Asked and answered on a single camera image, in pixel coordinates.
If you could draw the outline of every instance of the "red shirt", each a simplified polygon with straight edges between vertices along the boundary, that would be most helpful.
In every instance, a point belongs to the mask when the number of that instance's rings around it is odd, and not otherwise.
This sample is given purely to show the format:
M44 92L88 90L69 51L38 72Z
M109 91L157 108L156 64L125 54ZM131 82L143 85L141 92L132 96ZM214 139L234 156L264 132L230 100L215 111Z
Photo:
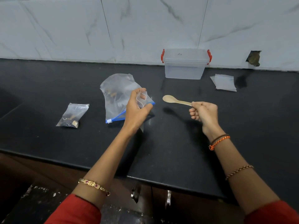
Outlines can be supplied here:
M77 197L69 195L51 214L45 224L98 224L100 210ZM299 224L299 215L286 202L276 201L265 205L245 217L245 224Z

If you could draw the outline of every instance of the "wooden spoon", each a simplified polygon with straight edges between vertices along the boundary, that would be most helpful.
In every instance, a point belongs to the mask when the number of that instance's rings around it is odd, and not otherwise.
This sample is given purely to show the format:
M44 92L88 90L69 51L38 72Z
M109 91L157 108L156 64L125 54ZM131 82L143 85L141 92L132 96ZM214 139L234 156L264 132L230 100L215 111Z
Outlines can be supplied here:
M190 102L186 102L186 101L179 101L177 100L174 96L171 95L165 95L163 97L163 101L167 102L167 103L178 103L178 104L182 104L182 105L189 105L192 106Z

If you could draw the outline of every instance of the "plastic container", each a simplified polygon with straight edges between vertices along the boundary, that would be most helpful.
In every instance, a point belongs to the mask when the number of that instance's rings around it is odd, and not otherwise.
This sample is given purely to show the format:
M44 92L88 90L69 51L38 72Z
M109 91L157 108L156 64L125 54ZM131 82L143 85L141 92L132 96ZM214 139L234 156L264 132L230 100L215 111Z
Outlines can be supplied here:
M204 49L164 49L161 60L165 62L166 78L201 79L212 56Z

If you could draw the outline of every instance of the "container lid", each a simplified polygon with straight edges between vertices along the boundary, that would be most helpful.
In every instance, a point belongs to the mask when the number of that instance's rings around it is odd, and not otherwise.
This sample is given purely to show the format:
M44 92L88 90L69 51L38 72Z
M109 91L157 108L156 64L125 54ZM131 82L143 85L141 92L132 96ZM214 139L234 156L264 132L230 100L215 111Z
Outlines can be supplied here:
M163 61L209 63L210 57L205 49L165 49Z

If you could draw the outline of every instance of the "gold bracelet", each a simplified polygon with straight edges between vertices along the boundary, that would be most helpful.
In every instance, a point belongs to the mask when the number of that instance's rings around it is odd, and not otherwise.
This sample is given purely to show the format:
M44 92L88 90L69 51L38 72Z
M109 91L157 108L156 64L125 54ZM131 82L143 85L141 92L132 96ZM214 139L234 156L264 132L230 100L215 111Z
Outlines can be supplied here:
M79 179L78 183L80 183L80 182L83 182L84 184L90 185L92 187L95 187L96 189L99 189L99 190L105 192L107 196L110 195L109 191L107 191L106 189L104 189L102 186L100 186L99 184L97 184L95 182L92 182L92 181L89 181L89 180L83 179L83 178Z
M234 174L236 174L237 172L239 172L239 171L241 171L241 170L243 170L245 168L253 168L253 166L252 165L246 165L246 166L243 166L243 167L241 167L239 169L236 169L235 171L233 171L232 173L230 173L228 176L226 176L225 180L227 181L227 179L229 177L233 176Z

